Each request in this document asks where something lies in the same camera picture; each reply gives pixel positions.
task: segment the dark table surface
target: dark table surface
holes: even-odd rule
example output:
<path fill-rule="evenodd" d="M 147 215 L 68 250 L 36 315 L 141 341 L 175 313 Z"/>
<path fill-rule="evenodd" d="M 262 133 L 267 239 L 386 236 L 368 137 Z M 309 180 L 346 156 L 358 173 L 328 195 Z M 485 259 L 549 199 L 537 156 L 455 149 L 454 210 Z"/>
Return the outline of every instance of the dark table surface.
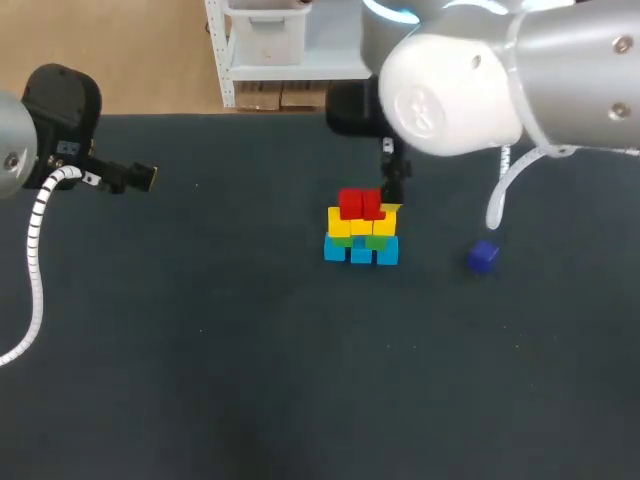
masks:
<path fill-rule="evenodd" d="M 315 116 L 107 117 L 150 195 L 57 193 L 45 319 L 0 370 L 3 480 L 554 480 L 640 474 L 640 165 L 414 156 L 398 267 L 326 264 L 326 208 L 379 182 Z M 0 350 L 24 334 L 33 192 L 0 202 Z"/>

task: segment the white cable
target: white cable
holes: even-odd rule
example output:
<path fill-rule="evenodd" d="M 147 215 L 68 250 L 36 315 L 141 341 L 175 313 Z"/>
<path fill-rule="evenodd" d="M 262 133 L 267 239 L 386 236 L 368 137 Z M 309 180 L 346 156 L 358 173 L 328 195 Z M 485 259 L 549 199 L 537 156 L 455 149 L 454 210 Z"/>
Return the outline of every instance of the white cable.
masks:
<path fill-rule="evenodd" d="M 534 148 L 530 152 L 526 153 L 520 159 L 509 168 L 508 160 L 506 162 L 508 171 L 503 174 L 503 167 L 505 166 L 505 149 L 509 147 L 502 147 L 502 159 L 500 163 L 500 181 L 493 189 L 491 198 L 489 199 L 489 205 L 487 206 L 486 224 L 487 228 L 495 230 L 500 226 L 502 222 L 502 213 L 504 210 L 504 199 L 507 193 L 507 189 L 513 183 L 513 181 L 520 175 L 528 166 L 532 163 L 540 160 L 545 154 L 538 148 Z M 559 148 L 566 148 L 568 150 L 575 151 L 579 147 L 571 145 L 562 145 Z M 630 155 L 632 157 L 640 157 L 640 150 L 635 148 L 622 149 L 622 148 L 585 148 L 587 150 L 599 150 L 602 152 L 621 153 Z"/>
<path fill-rule="evenodd" d="M 501 199 L 507 194 L 509 185 L 513 183 L 525 168 L 544 156 L 545 154 L 541 150 L 534 148 L 520 157 L 520 160 L 514 163 L 505 176 L 500 179 L 493 189 L 491 199 L 489 200 L 489 206 L 487 207 L 487 228 L 495 230 L 500 226 L 500 221 L 502 220 Z"/>
<path fill-rule="evenodd" d="M 511 166 L 511 146 L 504 145 L 500 149 L 500 176 L 498 178 L 498 181 L 504 178 L 504 176 L 509 171 L 510 166 Z M 504 212 L 505 199 L 506 199 L 506 195 L 502 195 L 502 197 L 500 197 L 500 203 L 498 204 L 498 211 L 496 212 L 496 220 L 498 224 L 502 221 L 502 213 Z"/>
<path fill-rule="evenodd" d="M 44 312 L 44 293 L 42 289 L 42 277 L 40 275 L 40 262 L 38 260 L 38 244 L 40 243 L 40 228 L 44 218 L 44 210 L 51 196 L 51 192 L 65 179 L 82 178 L 82 172 L 76 167 L 62 167 L 49 175 L 44 182 L 36 199 L 29 220 L 29 232 L 27 233 L 27 264 L 29 266 L 29 279 L 31 280 L 32 311 L 29 330 L 24 339 L 9 353 L 0 357 L 0 367 L 12 362 L 22 355 L 34 342 L 40 331 L 42 315 Z"/>

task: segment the cyan block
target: cyan block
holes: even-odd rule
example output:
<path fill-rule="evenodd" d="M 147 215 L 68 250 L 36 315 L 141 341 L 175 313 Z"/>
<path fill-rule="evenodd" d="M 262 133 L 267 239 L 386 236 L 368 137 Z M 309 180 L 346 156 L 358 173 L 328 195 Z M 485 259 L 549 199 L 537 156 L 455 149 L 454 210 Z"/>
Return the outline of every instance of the cyan block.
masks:
<path fill-rule="evenodd" d="M 365 246 L 364 237 L 355 237 L 353 247 L 351 247 L 351 263 L 371 263 L 373 261 L 373 250 Z"/>
<path fill-rule="evenodd" d="M 387 237 L 387 248 L 378 252 L 378 265 L 397 265 L 400 257 L 398 237 Z"/>
<path fill-rule="evenodd" d="M 489 273 L 498 259 L 500 248 L 487 241 L 481 240 L 469 252 L 467 267 L 477 274 Z"/>
<path fill-rule="evenodd" d="M 347 259 L 347 249 L 334 245 L 329 233 L 324 237 L 324 259 L 327 262 L 344 262 Z"/>

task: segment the dark blue cube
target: dark blue cube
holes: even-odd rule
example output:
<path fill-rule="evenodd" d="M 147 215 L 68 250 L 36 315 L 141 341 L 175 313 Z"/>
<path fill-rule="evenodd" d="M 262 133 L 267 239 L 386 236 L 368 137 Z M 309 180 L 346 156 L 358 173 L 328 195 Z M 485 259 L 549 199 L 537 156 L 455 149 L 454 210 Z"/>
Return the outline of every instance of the dark blue cube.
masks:
<path fill-rule="evenodd" d="M 467 267 L 479 275 L 489 273 L 498 259 L 500 247 L 480 240 L 469 252 Z"/>

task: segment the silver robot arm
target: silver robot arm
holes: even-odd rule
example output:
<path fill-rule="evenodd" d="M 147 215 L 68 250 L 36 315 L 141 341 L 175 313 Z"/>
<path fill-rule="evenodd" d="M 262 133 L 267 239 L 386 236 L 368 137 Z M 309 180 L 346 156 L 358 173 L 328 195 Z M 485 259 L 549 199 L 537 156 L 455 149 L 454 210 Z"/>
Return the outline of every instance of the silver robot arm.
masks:
<path fill-rule="evenodd" d="M 61 167 L 77 168 L 82 181 L 109 193 L 128 187 L 148 192 L 155 168 L 95 157 L 93 135 L 101 110 L 96 82 L 62 65 L 33 72 L 21 99 L 0 91 L 0 199 L 21 188 L 40 189 Z M 75 183 L 64 181 L 59 188 Z"/>
<path fill-rule="evenodd" d="M 363 2 L 362 57 L 386 120 L 414 148 L 638 146 L 640 2 Z"/>
<path fill-rule="evenodd" d="M 0 92 L 0 198 L 22 188 L 36 163 L 38 136 L 27 108 Z"/>

